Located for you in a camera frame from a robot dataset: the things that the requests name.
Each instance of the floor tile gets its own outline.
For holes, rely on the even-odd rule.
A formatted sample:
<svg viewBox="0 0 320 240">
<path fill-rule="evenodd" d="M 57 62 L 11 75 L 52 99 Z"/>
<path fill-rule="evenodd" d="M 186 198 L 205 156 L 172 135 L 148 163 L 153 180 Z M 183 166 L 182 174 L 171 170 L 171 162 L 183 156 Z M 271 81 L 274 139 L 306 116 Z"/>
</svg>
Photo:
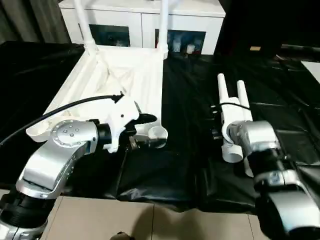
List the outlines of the floor tile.
<svg viewBox="0 0 320 240">
<path fill-rule="evenodd" d="M 7 194 L 7 193 L 9 193 L 8 190 L 0 189 L 0 198 L 2 198 L 2 195 Z"/>
<path fill-rule="evenodd" d="M 153 218 L 152 240 L 253 240 L 247 214 L 177 213 L 156 206 Z"/>
<path fill-rule="evenodd" d="M 1 198 L 4 194 L 7 194 L 7 193 L 9 193 L 8 190 L 0 189 L 0 198 Z M 49 232 L 49 230 L 50 230 L 50 228 L 51 228 L 51 225 L 52 225 L 52 223 L 53 223 L 53 221 L 54 221 L 54 218 L 55 218 L 55 216 L 56 216 L 56 213 L 57 213 L 57 211 L 58 211 L 58 208 L 59 208 L 59 205 L 60 205 L 60 203 L 61 203 L 62 198 L 63 198 L 63 197 L 60 196 L 60 197 L 58 197 L 57 200 L 55 201 L 54 207 L 53 207 L 53 209 L 52 209 L 52 211 L 50 212 L 50 215 L 49 215 L 49 217 L 48 217 L 48 224 L 46 225 L 46 228 L 45 228 L 45 230 L 44 230 L 44 232 L 43 232 L 43 234 L 42 234 L 41 240 L 45 240 L 45 239 L 47 238 L 48 232 Z"/>
<path fill-rule="evenodd" d="M 47 240 L 109 240 L 125 232 L 150 240 L 153 204 L 64 197 Z"/>
<path fill-rule="evenodd" d="M 258 217 L 255 215 L 248 215 L 248 216 L 249 216 L 254 240 L 268 240 L 269 238 L 266 237 L 260 229 L 260 223 L 259 223 Z"/>
<path fill-rule="evenodd" d="M 54 219 L 56 217 L 57 211 L 59 209 L 59 206 L 61 204 L 61 201 L 63 199 L 63 196 L 60 196 L 56 199 L 55 203 L 54 203 L 54 207 L 50 212 L 50 215 L 48 217 L 48 224 L 46 225 L 46 228 L 42 234 L 41 240 L 45 240 L 48 237 L 48 233 L 51 229 L 52 223 L 54 222 Z"/>
</svg>

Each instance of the black tablecloth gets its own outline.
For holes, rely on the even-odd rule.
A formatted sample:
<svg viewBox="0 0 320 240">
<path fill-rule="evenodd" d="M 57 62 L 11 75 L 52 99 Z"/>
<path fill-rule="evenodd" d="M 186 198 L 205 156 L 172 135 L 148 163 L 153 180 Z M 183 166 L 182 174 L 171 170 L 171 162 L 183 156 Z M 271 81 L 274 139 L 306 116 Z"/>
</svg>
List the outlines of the black tablecloth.
<svg viewBox="0 0 320 240">
<path fill-rule="evenodd" d="M 84 49 L 75 44 L 6 42 L 0 46 L 0 138 L 39 117 Z M 109 155 L 100 151 L 77 163 L 63 194 L 153 202 L 176 211 L 254 213 L 253 180 L 242 163 L 222 160 L 221 127 L 210 106 L 219 101 L 217 74 L 236 96 L 244 80 L 255 120 L 276 129 L 285 151 L 320 204 L 320 84 L 299 62 L 261 58 L 169 55 L 163 66 L 165 148 Z M 25 133 L 0 148 L 0 188 L 11 188 L 40 146 Z"/>
</svg>

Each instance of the white pvc pipe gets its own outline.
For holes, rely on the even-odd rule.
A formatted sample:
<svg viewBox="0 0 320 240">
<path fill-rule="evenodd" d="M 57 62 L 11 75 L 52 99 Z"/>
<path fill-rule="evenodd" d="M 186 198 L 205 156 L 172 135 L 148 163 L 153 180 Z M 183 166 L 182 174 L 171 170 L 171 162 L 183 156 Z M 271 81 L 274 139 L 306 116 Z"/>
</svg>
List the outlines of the white pvc pipe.
<svg viewBox="0 0 320 240">
<path fill-rule="evenodd" d="M 223 73 L 218 74 L 218 88 L 219 88 L 220 103 L 223 103 L 229 100 L 227 84 L 225 80 L 225 75 Z"/>
<path fill-rule="evenodd" d="M 168 57 L 168 18 L 169 18 L 169 0 L 161 0 L 161 12 L 160 12 L 160 30 L 159 41 L 157 49 L 160 49 L 164 53 L 164 59 Z"/>
<path fill-rule="evenodd" d="M 248 96 L 247 96 L 245 82 L 242 81 L 242 80 L 239 80 L 236 83 L 236 86 L 237 86 L 238 98 L 239 98 L 240 104 L 242 106 L 245 106 L 245 107 L 249 108 L 250 105 L 249 105 L 249 100 L 248 100 Z M 248 120 L 248 121 L 252 121 L 253 120 L 250 110 L 243 109 L 243 115 L 244 115 L 245 120 Z"/>
<path fill-rule="evenodd" d="M 90 27 L 85 14 L 84 8 L 81 4 L 81 0 L 73 0 L 76 14 L 79 20 L 81 32 L 83 35 L 84 47 L 88 49 L 90 55 L 97 54 L 97 46 L 94 38 L 92 37 Z"/>
</svg>

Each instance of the gray curtain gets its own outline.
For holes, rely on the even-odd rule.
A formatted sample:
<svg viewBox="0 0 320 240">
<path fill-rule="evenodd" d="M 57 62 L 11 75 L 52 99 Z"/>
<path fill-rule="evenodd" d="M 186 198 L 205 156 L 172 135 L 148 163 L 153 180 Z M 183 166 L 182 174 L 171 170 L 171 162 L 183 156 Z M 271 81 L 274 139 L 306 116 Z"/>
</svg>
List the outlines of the gray curtain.
<svg viewBox="0 0 320 240">
<path fill-rule="evenodd" d="M 58 0 L 0 0 L 0 44 L 70 43 Z"/>
</svg>

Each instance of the glass cabinet door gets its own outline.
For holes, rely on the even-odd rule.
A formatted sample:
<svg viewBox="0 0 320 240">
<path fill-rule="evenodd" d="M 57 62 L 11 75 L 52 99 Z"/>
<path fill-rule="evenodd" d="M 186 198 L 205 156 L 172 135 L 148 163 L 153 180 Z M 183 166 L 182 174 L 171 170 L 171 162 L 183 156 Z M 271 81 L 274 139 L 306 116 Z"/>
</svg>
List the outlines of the glass cabinet door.
<svg viewBox="0 0 320 240">
<path fill-rule="evenodd" d="M 201 54 L 206 32 L 204 31 L 182 31 L 168 30 L 167 43 L 169 52 Z M 155 43 L 157 47 L 159 40 L 159 29 L 155 30 Z"/>
<path fill-rule="evenodd" d="M 142 14 L 144 48 L 158 43 L 160 14 Z M 172 15 L 168 17 L 168 49 L 173 52 L 212 55 L 215 51 L 223 17 Z"/>
<path fill-rule="evenodd" d="M 83 36 L 75 9 L 61 8 L 73 43 L 83 44 Z M 141 14 L 108 10 L 85 10 L 91 34 L 97 45 L 142 48 Z"/>
<path fill-rule="evenodd" d="M 98 45 L 130 47 L 128 26 L 89 24 L 89 27 Z"/>
</svg>

